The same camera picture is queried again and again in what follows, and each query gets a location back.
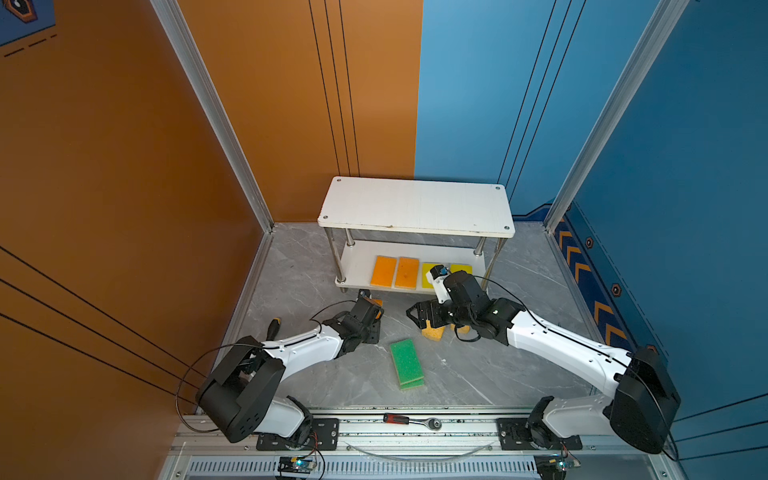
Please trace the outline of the orange sponge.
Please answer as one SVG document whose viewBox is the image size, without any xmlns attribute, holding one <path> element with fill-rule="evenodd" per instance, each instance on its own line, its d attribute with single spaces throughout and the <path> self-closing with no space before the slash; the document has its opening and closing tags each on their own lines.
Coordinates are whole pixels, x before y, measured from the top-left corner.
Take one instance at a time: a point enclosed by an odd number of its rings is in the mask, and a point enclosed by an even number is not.
<svg viewBox="0 0 768 480">
<path fill-rule="evenodd" d="M 370 279 L 370 285 L 391 288 L 397 268 L 397 262 L 398 260 L 393 257 L 377 256 Z"/>
<path fill-rule="evenodd" d="M 394 287 L 415 290 L 420 274 L 420 261 L 415 258 L 400 257 L 395 274 Z"/>
</svg>

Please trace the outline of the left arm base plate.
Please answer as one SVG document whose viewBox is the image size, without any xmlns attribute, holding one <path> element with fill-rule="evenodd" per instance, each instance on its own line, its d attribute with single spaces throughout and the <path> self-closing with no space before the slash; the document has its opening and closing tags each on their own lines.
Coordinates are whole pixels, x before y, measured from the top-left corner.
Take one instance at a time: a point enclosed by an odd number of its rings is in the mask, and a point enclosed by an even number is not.
<svg viewBox="0 0 768 480">
<path fill-rule="evenodd" d="M 339 440 L 340 421 L 338 418 L 315 418 L 309 434 L 303 442 L 286 439 L 274 434 L 260 435 L 257 451 L 310 451 L 318 448 L 321 452 L 335 451 Z"/>
</svg>

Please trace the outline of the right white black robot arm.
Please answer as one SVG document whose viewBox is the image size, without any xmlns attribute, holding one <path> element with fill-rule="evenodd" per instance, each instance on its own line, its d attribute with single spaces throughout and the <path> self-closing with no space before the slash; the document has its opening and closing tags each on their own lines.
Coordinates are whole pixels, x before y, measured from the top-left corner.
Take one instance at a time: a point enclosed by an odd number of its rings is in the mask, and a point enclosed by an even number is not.
<svg viewBox="0 0 768 480">
<path fill-rule="evenodd" d="M 465 271 L 437 265 L 428 281 L 435 299 L 406 311 L 419 329 L 467 327 L 477 340 L 535 354 L 596 389 L 574 399 L 542 397 L 525 423 L 531 443 L 553 449 L 583 436 L 613 435 L 647 454 L 676 454 L 671 427 L 681 397 L 654 348 L 629 351 L 578 335 L 534 313 L 511 291 L 490 298 L 480 277 Z"/>
</svg>

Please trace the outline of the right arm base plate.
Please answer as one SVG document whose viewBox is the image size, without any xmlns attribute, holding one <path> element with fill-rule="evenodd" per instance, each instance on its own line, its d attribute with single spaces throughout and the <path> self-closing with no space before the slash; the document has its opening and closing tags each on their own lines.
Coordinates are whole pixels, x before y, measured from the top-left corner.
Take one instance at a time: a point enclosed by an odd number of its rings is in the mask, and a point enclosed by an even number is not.
<svg viewBox="0 0 768 480">
<path fill-rule="evenodd" d="M 544 428 L 531 428 L 523 418 L 499 418 L 496 420 L 497 436 L 503 451 L 533 450 L 582 450 L 578 435 L 559 438 Z"/>
</svg>

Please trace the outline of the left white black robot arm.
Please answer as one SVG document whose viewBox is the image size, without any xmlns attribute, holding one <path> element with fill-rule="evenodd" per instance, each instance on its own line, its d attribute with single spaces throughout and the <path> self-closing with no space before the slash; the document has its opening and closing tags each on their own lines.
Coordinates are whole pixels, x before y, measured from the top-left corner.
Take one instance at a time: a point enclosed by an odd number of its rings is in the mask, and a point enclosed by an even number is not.
<svg viewBox="0 0 768 480">
<path fill-rule="evenodd" d="M 383 307 L 362 290 L 351 309 L 306 333 L 266 342 L 245 336 L 229 347 L 199 387 L 197 405 L 231 443 L 267 434 L 302 446 L 312 435 L 312 413 L 292 396 L 279 397 L 280 384 L 362 344 L 377 343 L 383 313 Z"/>
</svg>

